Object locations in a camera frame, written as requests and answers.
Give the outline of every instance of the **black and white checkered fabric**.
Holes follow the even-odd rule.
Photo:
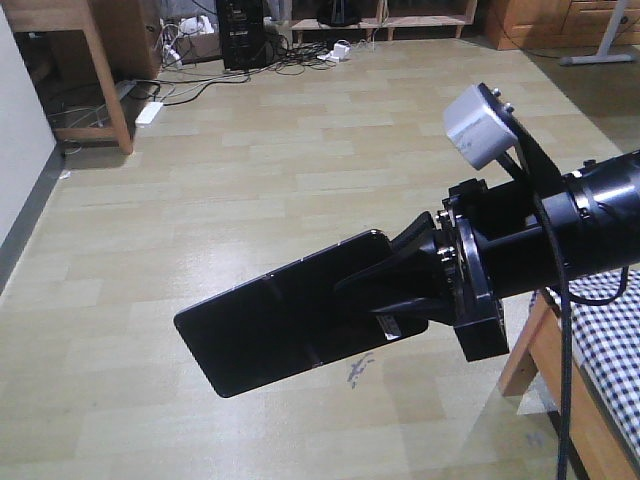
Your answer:
[[[602,299],[613,296],[619,283],[619,271],[606,272],[572,281],[571,292]],[[559,296],[550,293],[559,305]],[[629,271],[626,292],[609,305],[571,307],[576,360],[640,458],[640,271]]]

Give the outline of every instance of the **baseboard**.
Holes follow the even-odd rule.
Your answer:
[[[7,238],[0,245],[0,293],[13,272],[24,247],[31,237],[33,228],[40,218],[40,214],[49,199],[51,190],[55,186],[60,172],[64,166],[64,159],[60,150],[55,147],[49,155],[49,159],[45,164],[35,185],[31,189],[31,193],[27,197],[22,210],[18,214],[16,221],[13,223]]]

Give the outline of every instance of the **black smartphone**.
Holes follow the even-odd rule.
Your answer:
[[[214,390],[231,397],[421,333],[424,319],[345,311],[342,279],[388,258],[370,230],[179,312],[174,323]]]

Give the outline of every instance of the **wooden cabinet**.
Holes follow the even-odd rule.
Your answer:
[[[615,1],[492,0],[485,35],[498,50],[597,46]],[[640,43],[640,0],[630,0],[617,44]]]

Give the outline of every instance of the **desk leg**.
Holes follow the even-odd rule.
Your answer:
[[[111,124],[115,132],[116,140],[120,149],[126,153],[133,153],[133,141],[131,135],[129,135],[129,128],[127,127],[127,121],[124,118],[124,112],[122,105],[120,104],[120,98],[118,98],[118,92],[113,83],[113,77],[111,76],[111,69],[109,68],[109,62],[107,61],[107,55],[102,45],[102,40],[98,34],[93,15],[86,6],[86,10],[83,12],[85,15],[85,28],[83,29],[84,36],[87,39],[87,45],[91,52],[91,58],[93,59],[93,65],[96,69],[96,75],[102,88],[102,94],[109,112]]]
[[[538,373],[538,367],[533,361],[529,348],[535,341],[545,316],[552,313],[542,295],[538,295],[498,380],[498,388],[505,397],[524,394]]]

